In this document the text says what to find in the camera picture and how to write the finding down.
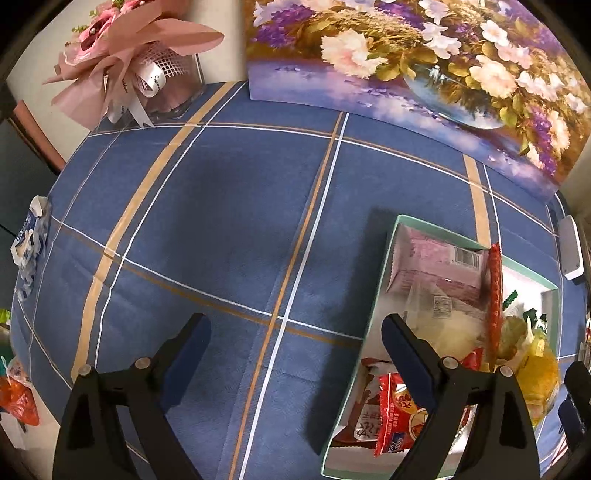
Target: pink wrapping paper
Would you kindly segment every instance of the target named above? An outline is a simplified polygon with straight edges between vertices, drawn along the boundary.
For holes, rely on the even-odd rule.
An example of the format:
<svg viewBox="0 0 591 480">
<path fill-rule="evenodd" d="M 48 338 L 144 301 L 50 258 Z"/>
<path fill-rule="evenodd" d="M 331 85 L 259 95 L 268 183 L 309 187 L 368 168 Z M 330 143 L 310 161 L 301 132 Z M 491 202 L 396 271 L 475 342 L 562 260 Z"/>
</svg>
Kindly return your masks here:
<svg viewBox="0 0 591 480">
<path fill-rule="evenodd" d="M 67 52 L 69 58 L 60 53 L 55 66 L 56 76 L 45 83 L 76 81 L 56 95 L 51 104 L 92 130 L 99 124 L 109 104 L 124 98 L 126 88 L 133 89 L 123 80 L 132 59 L 147 44 L 160 41 L 181 56 L 203 53 L 219 45 L 224 37 L 222 33 L 205 25 L 166 18 L 183 15 L 188 5 L 188 0 L 154 0 L 119 14 L 108 30 L 98 36 L 92 46 L 93 54 L 77 63 L 76 59 L 80 56 L 73 57 L 73 49 L 67 47 L 70 48 Z M 91 27 L 80 38 L 87 37 Z M 109 76 L 106 88 L 105 75 Z"/>
</svg>

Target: white device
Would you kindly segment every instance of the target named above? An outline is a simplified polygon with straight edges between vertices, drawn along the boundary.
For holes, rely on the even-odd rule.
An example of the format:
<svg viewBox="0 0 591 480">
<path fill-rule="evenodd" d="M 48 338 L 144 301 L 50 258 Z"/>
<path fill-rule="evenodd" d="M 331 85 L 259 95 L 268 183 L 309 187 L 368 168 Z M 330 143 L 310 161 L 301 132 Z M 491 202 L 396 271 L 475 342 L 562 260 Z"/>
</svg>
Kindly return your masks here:
<svg viewBox="0 0 591 480">
<path fill-rule="evenodd" d="M 560 245 L 560 268 L 568 280 L 583 275 L 583 252 L 579 230 L 572 215 L 558 222 L 558 243 Z"/>
</svg>

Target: flower painting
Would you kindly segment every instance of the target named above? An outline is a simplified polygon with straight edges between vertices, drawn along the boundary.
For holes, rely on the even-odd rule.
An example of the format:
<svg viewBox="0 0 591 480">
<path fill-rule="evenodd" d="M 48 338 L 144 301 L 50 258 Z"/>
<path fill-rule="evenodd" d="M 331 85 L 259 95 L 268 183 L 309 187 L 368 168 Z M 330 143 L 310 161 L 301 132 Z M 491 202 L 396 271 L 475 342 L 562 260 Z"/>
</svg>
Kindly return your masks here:
<svg viewBox="0 0 591 480">
<path fill-rule="evenodd" d="M 255 100 L 427 135 L 547 200 L 591 132 L 591 92 L 517 0 L 245 0 Z"/>
</svg>

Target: table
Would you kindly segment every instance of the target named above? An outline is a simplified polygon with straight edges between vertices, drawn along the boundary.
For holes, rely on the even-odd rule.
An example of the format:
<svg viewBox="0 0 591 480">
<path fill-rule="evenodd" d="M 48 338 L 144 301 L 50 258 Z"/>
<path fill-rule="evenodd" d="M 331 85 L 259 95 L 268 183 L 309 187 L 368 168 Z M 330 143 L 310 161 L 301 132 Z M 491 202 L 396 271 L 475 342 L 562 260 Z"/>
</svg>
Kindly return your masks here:
<svg viewBox="0 0 591 480">
<path fill-rule="evenodd" d="M 399 214 L 500 241 L 559 286 L 563 374 L 584 333 L 586 287 L 557 261 L 562 198 L 546 206 L 393 125 L 251 101 L 244 83 L 210 85 L 180 120 L 153 129 L 102 123 L 50 197 L 33 293 L 12 305 L 17 354 L 59 419 L 79 366 L 127 368 L 207 314 L 211 345 L 168 413 L 206 480 L 321 478 L 318 453 Z M 153 478 L 121 414 L 138 471 Z M 555 408 L 536 431 L 543 471 L 559 428 Z"/>
</svg>

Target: barcode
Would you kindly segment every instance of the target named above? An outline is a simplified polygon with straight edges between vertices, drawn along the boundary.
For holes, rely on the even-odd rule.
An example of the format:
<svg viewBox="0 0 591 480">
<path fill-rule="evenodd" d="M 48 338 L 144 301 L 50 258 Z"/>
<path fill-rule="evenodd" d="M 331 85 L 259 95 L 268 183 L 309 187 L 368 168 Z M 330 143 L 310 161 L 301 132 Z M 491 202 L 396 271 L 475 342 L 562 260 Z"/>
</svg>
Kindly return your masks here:
<svg viewBox="0 0 591 480">
<path fill-rule="evenodd" d="M 452 316 L 452 300 L 443 295 L 433 297 L 433 318 L 449 318 Z"/>
<path fill-rule="evenodd" d="M 474 270 L 480 269 L 480 256 L 478 254 L 458 247 L 454 248 L 454 250 L 455 258 L 452 258 L 454 263 L 465 265 Z"/>
</svg>

